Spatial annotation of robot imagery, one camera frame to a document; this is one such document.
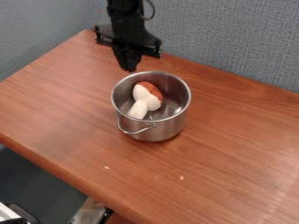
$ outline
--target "metal pot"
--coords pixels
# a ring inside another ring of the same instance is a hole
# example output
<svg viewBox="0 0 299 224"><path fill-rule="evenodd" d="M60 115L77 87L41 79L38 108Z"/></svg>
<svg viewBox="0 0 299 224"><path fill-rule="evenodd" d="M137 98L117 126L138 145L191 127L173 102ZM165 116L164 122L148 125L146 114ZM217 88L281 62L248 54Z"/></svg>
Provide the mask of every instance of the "metal pot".
<svg viewBox="0 0 299 224"><path fill-rule="evenodd" d="M138 81L150 82L162 93L161 107L148 112L142 120L126 115L134 103L132 91ZM179 77L157 71L133 73L116 84L110 98L117 114L117 127L133 139L157 142L180 133L192 95Z"/></svg>

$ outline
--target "mushroom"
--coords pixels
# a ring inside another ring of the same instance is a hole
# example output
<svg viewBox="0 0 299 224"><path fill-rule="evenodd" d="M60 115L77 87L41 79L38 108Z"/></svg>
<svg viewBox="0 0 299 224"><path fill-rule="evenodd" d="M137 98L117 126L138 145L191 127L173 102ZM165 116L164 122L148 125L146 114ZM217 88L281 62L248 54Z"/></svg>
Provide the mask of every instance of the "mushroom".
<svg viewBox="0 0 299 224"><path fill-rule="evenodd" d="M146 111L154 111L161 107L162 94L152 83L140 81L134 84L133 97L134 104L126 115L134 119L144 119Z"/></svg>

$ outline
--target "wooden table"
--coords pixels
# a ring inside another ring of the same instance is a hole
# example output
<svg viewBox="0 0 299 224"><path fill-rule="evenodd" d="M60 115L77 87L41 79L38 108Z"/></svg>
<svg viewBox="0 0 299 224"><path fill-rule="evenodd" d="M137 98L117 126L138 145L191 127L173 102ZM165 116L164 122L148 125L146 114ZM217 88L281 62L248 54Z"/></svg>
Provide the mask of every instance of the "wooden table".
<svg viewBox="0 0 299 224"><path fill-rule="evenodd" d="M134 223L299 222L299 94L164 54L188 83L181 134L142 143L109 96L126 76L81 32L0 84L0 142Z"/></svg>

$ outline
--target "pot rim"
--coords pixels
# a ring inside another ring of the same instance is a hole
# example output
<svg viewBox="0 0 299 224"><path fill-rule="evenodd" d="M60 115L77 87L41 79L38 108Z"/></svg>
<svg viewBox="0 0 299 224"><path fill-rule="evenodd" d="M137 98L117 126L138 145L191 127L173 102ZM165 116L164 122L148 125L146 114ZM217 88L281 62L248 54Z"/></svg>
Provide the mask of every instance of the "pot rim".
<svg viewBox="0 0 299 224"><path fill-rule="evenodd" d="M187 101L187 103L185 103L185 106L183 107L181 111L180 111L177 114L175 114L175 115L172 115L172 116L168 116L168 117L165 117L164 119L158 119L158 120L136 119L136 118L133 118L133 117L125 115L125 114L120 111L120 109L117 108L117 105L114 104L114 101L113 101L113 94L114 94L114 91L116 91L117 86L118 86L125 80L130 79L132 77L134 77L134 76L137 76L137 75L142 75L142 74L162 74L162 75L171 76L172 78L175 78L175 79L184 85L184 88L185 88L185 90L187 90L188 101ZM176 116L179 116L179 115L185 111L185 109L189 107L191 100L192 100L192 92L191 92L191 89L189 89L187 83L184 82L184 80L183 80L181 78L179 78L176 75L171 74L171 73L165 73L165 72L154 71L154 70L152 70L152 71L144 71L144 72L138 72L138 73L132 73L132 74L129 74L124 79L121 79L121 80L116 83L116 85L114 85L114 87L113 87L113 90L112 90L112 94L110 94L110 101L112 101L112 105L113 105L113 107L114 107L114 109L116 109L116 112L117 112L121 116L124 116L125 118L128 118L128 119L130 119L130 120L133 120L133 121L141 122L141 123L158 123L158 122L164 122L164 121L168 121L168 120L173 119L173 118L175 118Z"/></svg>

